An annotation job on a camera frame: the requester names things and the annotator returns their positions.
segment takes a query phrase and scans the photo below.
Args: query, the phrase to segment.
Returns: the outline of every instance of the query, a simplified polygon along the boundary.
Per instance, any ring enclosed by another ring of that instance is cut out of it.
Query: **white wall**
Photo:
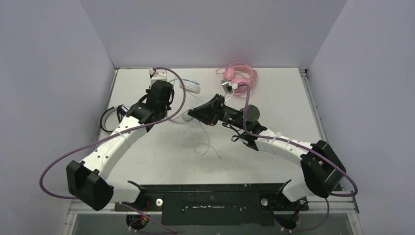
[[[96,139],[114,68],[78,1],[1,1],[0,22],[1,234],[61,234],[69,201],[44,194],[39,176]],[[48,189],[69,194],[68,162]]]
[[[80,0],[116,67],[309,68],[346,0]]]
[[[367,235],[414,234],[415,2],[348,0],[310,70]]]

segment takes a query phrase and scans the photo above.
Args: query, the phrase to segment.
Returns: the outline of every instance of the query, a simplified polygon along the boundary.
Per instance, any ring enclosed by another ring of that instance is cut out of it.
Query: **headphone headband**
[[[221,69],[225,69],[223,73],[218,72]],[[242,73],[247,73],[249,77],[244,76]],[[225,80],[230,81],[233,84],[248,83],[251,90],[254,90],[257,78],[257,71],[251,68],[249,65],[241,62],[235,62],[229,65],[227,68],[220,68],[216,70],[216,74],[222,74],[222,82]],[[235,90],[236,96],[241,96],[246,91],[245,87],[238,88]]]

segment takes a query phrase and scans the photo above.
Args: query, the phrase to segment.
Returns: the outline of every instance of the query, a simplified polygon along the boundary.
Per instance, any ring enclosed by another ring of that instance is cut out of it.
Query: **white headphones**
[[[173,78],[169,82],[173,82],[173,81],[176,81],[176,80],[178,80],[177,77]],[[183,80],[183,83],[184,83],[184,89],[187,92],[194,93],[194,94],[199,94],[200,93],[200,86],[199,86],[200,84],[197,81],[192,80],[192,79],[187,79],[187,78],[182,78],[182,80]]]
[[[178,80],[177,77],[173,78],[172,80],[170,80],[169,82],[173,82]],[[199,94],[200,93],[200,84],[192,79],[187,79],[187,78],[182,78],[183,84],[184,84],[184,90],[186,90],[186,92],[188,93],[194,93],[194,94]],[[194,118],[189,116],[187,114],[187,111],[185,111],[184,113],[182,113],[180,116],[174,118],[174,119],[170,119],[169,121],[176,123],[176,124],[186,124],[190,121],[192,121]]]

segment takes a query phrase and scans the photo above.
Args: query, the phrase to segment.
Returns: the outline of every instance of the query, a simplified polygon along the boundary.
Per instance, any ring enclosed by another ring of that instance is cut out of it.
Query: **cable tie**
[[[273,141],[271,141],[271,145],[274,144],[274,142],[277,139],[277,137],[280,137],[280,136],[281,136],[281,132],[275,133],[275,136],[273,137]]]
[[[287,156],[287,159],[290,159],[290,155],[288,155],[288,152],[287,152],[287,147],[290,145],[290,142],[291,141],[293,141],[293,139],[288,138],[287,144],[285,145],[285,148],[284,148],[284,151],[285,151],[285,154]]]
[[[127,137],[123,133],[121,133],[119,131],[113,131],[113,133],[119,134],[119,136],[121,136],[122,138],[124,138],[125,139],[125,142],[127,142],[128,147],[131,148],[130,142],[128,142]]]

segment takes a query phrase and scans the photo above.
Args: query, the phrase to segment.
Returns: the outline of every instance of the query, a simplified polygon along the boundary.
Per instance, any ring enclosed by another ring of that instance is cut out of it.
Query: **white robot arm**
[[[343,177],[340,172],[329,164],[322,162],[312,152],[297,147],[296,144],[322,154],[341,170],[346,171],[327,142],[300,142],[284,137],[281,133],[275,133],[259,124],[259,110],[253,105],[248,106],[246,120],[244,120],[244,109],[238,111],[226,106],[225,98],[216,94],[209,102],[189,110],[187,114],[210,126],[214,126],[218,121],[221,121],[224,127],[237,133],[232,137],[232,141],[241,140],[246,146],[256,151],[275,154],[301,167],[303,177],[290,180],[284,184],[282,189],[282,194],[290,202],[295,202],[310,195],[327,198]],[[236,128],[243,129],[243,122],[245,122],[247,131],[250,133],[257,136],[273,137],[274,139],[258,138],[247,134],[245,131],[239,133]]]
[[[171,83],[157,80],[146,91],[147,94],[131,106],[119,126],[111,133],[118,136],[102,143],[81,162],[71,161],[67,166],[69,192],[96,211],[110,202],[134,202],[140,193],[139,188],[133,184],[109,184],[106,180],[124,153],[152,126],[125,131],[159,121],[170,110],[174,96]]]
[[[109,184],[106,180],[124,153],[135,141],[150,131],[152,126],[130,132],[125,130],[161,120],[170,110],[174,96],[171,83],[156,81],[151,85],[151,89],[146,91],[147,94],[131,106],[120,125],[111,134],[118,136],[101,144],[81,162],[72,161],[67,166],[69,192],[96,211],[104,208],[109,202],[135,202],[140,193],[138,185],[134,182]],[[274,133],[259,124],[257,107],[249,105],[247,110],[245,120],[247,130],[256,135],[275,137],[273,140],[256,138],[245,132],[238,133],[235,127],[242,129],[243,110],[238,111],[226,106],[225,98],[218,94],[208,103],[189,110],[187,114],[211,126],[216,125],[220,120],[223,126],[237,132],[237,135],[232,137],[232,141],[241,140],[256,151],[273,153],[301,167],[303,177],[292,179],[283,186],[282,194],[288,201],[295,202],[309,195],[327,198],[343,176],[331,166],[321,162],[311,152],[293,143],[313,149],[346,171],[331,147],[324,141],[300,142],[284,137],[280,133]]]

